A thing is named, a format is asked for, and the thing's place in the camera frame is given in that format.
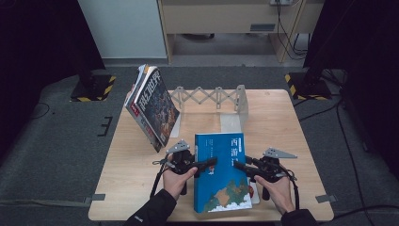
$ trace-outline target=yellow and black hazard tape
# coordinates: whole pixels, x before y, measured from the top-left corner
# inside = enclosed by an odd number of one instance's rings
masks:
[[[104,101],[107,97],[109,92],[111,91],[112,87],[114,86],[115,79],[117,77],[115,75],[112,75],[109,77],[108,84],[106,85],[104,89],[104,93],[101,96],[96,96],[96,97],[89,97],[89,96],[80,96],[80,97],[75,97],[71,98],[72,102],[91,102],[91,101]]]
[[[328,100],[328,96],[323,96],[323,95],[301,95],[298,94],[295,88],[295,85],[293,83],[293,80],[291,79],[290,74],[285,74],[285,81],[288,84],[288,87],[290,88],[291,95],[293,96],[294,100]]]

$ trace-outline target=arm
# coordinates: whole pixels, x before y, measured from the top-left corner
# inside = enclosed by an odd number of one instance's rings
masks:
[[[309,210],[295,210],[291,199],[290,180],[288,177],[282,177],[275,183],[269,183],[260,176],[255,176],[255,180],[269,191],[270,198],[276,205],[277,210],[282,214],[282,226],[318,225]]]
[[[171,170],[166,170],[163,173],[164,189],[160,190],[143,207],[131,215],[124,226],[165,225],[177,204],[176,201],[179,199],[185,182],[194,176],[196,171],[197,168],[192,168],[187,173],[178,175]]]

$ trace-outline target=upright book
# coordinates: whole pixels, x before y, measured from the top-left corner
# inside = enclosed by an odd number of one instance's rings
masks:
[[[217,157],[216,165],[194,179],[197,213],[252,208],[246,174],[233,161],[246,162],[243,133],[195,134],[196,161]]]
[[[142,65],[125,106],[131,112],[154,149],[168,144],[171,130],[180,112],[170,98],[157,67]]]

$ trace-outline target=black jacket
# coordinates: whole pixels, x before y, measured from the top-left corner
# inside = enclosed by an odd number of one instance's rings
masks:
[[[150,198],[137,212],[127,219],[124,226],[164,226],[176,206],[174,198],[164,189]],[[316,226],[317,221],[307,209],[295,210],[281,217],[283,226]]]

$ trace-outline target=human hand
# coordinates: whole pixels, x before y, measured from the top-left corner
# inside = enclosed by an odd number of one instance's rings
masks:
[[[164,190],[166,190],[177,201],[185,182],[193,177],[197,170],[198,169],[194,167],[182,175],[176,174],[172,170],[166,170],[163,173]]]
[[[255,176],[255,180],[269,191],[270,198],[282,215],[295,210],[291,200],[290,179],[287,176],[275,183],[270,183],[258,175]]]

